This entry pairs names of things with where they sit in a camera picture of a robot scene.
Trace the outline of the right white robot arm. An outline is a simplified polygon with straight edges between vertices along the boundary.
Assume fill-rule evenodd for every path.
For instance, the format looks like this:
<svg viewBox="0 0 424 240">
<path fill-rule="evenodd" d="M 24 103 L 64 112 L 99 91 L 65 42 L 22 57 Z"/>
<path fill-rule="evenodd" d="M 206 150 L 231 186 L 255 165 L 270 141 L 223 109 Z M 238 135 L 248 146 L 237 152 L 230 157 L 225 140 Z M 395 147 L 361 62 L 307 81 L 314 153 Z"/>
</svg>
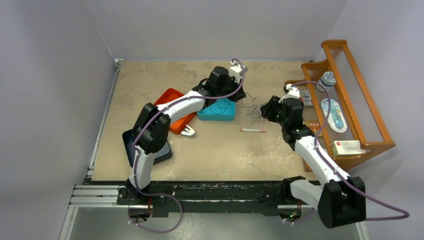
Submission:
<svg viewBox="0 0 424 240">
<path fill-rule="evenodd" d="M 281 127 L 284 141 L 307 162 L 319 181 L 290 180 L 280 196 L 288 204 L 301 200 L 317 211 L 329 229 L 366 219 L 365 183 L 341 169 L 321 147 L 314 132 L 303 123 L 304 104 L 298 98 L 272 96 L 260 107 L 262 118 Z"/>
</svg>

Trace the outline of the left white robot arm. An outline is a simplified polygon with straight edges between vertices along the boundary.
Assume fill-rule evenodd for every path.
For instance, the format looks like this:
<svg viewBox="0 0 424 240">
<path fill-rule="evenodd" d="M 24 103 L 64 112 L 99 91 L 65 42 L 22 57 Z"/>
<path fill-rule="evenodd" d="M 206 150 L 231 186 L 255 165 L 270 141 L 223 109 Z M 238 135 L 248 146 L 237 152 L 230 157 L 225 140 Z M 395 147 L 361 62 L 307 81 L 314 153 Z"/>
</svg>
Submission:
<svg viewBox="0 0 424 240">
<path fill-rule="evenodd" d="M 185 95 L 167 103 L 144 105 L 134 124 L 132 134 L 134 162 L 129 183 L 133 186 L 129 197 L 138 205 L 149 199 L 147 187 L 151 183 L 151 172 L 156 153 L 168 140 L 170 126 L 183 117 L 208 107 L 219 99 L 237 102 L 245 98 L 243 90 L 248 68 L 242 63 L 233 62 L 230 68 L 216 66 L 209 77 L 201 80 Z"/>
</svg>

